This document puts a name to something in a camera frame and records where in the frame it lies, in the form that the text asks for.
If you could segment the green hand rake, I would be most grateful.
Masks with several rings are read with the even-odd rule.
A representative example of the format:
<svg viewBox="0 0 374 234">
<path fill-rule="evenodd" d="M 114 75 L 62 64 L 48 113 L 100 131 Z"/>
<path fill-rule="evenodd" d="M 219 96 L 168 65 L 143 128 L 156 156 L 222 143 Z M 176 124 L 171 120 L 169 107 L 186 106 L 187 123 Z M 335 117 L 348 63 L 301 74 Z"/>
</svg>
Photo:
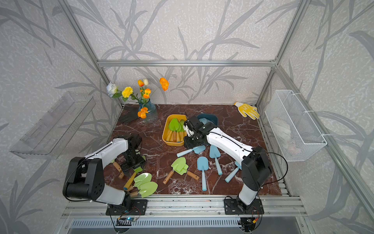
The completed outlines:
<svg viewBox="0 0 374 234">
<path fill-rule="evenodd" d="M 122 171 L 121 166 L 115 160 L 112 161 L 112 164 L 115 167 L 115 169 L 120 173 L 118 177 L 120 179 L 123 179 L 125 175 L 124 175 L 124 172 Z"/>
</svg>

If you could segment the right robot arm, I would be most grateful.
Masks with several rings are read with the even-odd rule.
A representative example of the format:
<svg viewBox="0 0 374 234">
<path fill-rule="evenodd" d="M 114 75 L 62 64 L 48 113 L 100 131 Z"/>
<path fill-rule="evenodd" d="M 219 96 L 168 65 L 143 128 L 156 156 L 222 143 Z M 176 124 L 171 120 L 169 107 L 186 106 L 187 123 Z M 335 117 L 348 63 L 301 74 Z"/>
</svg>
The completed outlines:
<svg viewBox="0 0 374 234">
<path fill-rule="evenodd" d="M 239 163 L 243 187 L 237 200 L 245 207 L 251 205 L 272 174 L 266 150 L 260 146 L 252 147 L 241 143 L 215 124 L 204 124 L 196 116 L 187 119 L 183 128 L 187 132 L 187 136 L 184 137 L 184 146 L 187 149 L 200 145 L 216 146 Z"/>
</svg>

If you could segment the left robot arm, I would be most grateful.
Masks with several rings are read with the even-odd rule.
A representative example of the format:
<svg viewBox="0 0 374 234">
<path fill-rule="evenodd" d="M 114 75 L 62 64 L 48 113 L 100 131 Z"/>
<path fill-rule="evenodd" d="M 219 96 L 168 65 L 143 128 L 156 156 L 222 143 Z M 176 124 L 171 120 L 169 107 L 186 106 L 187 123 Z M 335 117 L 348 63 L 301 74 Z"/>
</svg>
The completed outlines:
<svg viewBox="0 0 374 234">
<path fill-rule="evenodd" d="M 130 168 L 145 163 L 138 147 L 142 143 L 140 135 L 114 138 L 110 143 L 85 157 L 75 157 L 69 162 L 62 193 L 75 201 L 95 201 L 113 206 L 129 208 L 130 193 L 113 188 L 105 183 L 104 168 L 119 155 L 130 160 Z"/>
</svg>

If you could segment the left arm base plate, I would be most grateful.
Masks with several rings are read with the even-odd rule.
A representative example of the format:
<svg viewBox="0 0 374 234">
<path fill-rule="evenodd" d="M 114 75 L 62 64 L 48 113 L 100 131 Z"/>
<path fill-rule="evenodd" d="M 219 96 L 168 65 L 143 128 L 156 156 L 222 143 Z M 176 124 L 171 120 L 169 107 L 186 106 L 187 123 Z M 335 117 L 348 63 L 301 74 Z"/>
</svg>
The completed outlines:
<svg viewBox="0 0 374 234">
<path fill-rule="evenodd" d="M 147 199 L 135 199 L 124 205 L 108 205 L 106 215 L 145 215 L 147 208 Z"/>
</svg>

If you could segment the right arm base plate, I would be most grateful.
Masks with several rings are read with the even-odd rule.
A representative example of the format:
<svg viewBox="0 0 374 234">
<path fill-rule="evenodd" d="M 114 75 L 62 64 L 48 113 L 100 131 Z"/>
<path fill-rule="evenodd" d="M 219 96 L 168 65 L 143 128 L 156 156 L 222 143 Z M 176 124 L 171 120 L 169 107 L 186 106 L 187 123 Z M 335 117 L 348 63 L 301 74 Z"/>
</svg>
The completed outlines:
<svg viewBox="0 0 374 234">
<path fill-rule="evenodd" d="M 239 198 L 233 199 L 230 196 L 226 196 L 224 198 L 224 209 L 226 215 L 264 214 L 263 204 L 259 197 L 256 197 L 250 205 L 246 205 Z"/>
</svg>

